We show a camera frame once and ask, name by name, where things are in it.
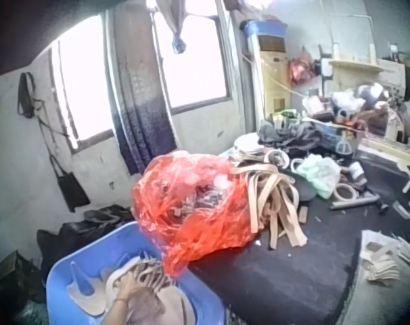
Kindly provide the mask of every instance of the window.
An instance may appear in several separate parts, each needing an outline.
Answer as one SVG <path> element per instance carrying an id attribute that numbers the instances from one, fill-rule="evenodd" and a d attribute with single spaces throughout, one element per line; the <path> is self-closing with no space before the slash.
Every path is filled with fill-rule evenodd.
<path id="1" fill-rule="evenodd" d="M 157 52 L 173 112 L 209 105 L 229 97 L 215 0 L 186 0 L 186 10 L 188 16 L 184 20 L 181 38 L 187 47 L 182 54 L 174 53 L 173 33 L 162 14 L 154 14 Z"/>
<path id="2" fill-rule="evenodd" d="M 51 48 L 53 82 L 73 151 L 112 135 L 100 16 L 65 32 Z"/>

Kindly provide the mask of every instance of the shelf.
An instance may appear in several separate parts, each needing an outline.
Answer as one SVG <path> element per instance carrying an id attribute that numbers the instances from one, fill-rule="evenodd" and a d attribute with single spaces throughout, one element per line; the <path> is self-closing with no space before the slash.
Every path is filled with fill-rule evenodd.
<path id="1" fill-rule="evenodd" d="M 381 66 L 376 66 L 370 63 L 344 61 L 344 60 L 330 60 L 329 63 L 332 66 L 339 67 L 339 68 L 369 70 L 369 71 L 377 72 L 377 73 L 385 71 L 385 69 L 382 68 Z"/>

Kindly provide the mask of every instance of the hanging bag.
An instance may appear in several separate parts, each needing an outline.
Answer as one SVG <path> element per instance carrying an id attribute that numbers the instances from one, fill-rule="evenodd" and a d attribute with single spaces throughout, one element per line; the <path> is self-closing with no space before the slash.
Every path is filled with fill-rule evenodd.
<path id="1" fill-rule="evenodd" d="M 49 159 L 68 210 L 75 212 L 75 208 L 83 207 L 91 203 L 76 176 L 74 176 L 72 172 L 67 173 L 53 154 L 49 153 Z"/>

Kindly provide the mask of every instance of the blue container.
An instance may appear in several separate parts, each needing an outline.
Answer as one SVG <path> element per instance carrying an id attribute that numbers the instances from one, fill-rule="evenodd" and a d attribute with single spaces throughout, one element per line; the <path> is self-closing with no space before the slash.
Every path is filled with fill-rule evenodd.
<path id="1" fill-rule="evenodd" d="M 103 316 L 94 318 L 86 314 L 68 296 L 66 287 L 72 283 L 71 262 L 76 262 L 89 277 L 97 278 L 103 268 L 117 267 L 125 255 L 132 258 L 141 251 L 161 259 L 158 249 L 139 231 L 137 223 L 131 222 L 58 261 L 47 279 L 50 324 L 100 324 L 102 321 Z M 224 325 L 225 307 L 205 283 L 188 269 L 177 282 L 193 305 L 197 325 Z"/>
<path id="2" fill-rule="evenodd" d="M 285 37 L 287 24 L 276 20 L 252 20 L 244 27 L 244 32 L 247 37 L 252 35 L 269 35 Z"/>

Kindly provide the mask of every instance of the workbench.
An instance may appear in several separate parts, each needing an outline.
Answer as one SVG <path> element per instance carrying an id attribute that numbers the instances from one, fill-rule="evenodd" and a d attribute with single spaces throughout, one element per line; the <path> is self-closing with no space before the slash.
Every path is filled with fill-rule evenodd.
<path id="1" fill-rule="evenodd" d="M 375 205 L 331 211 L 330 200 L 315 197 L 302 225 L 306 246 L 293 248 L 284 236 L 271 251 L 263 231 L 248 246 L 207 255 L 190 270 L 249 325 L 334 324 L 355 276 L 361 231 L 410 239 L 410 221 L 392 208 L 398 200 L 410 211 L 410 194 L 402 193 L 407 174 L 375 154 L 357 155 L 369 187 L 390 206 L 385 216 Z"/>

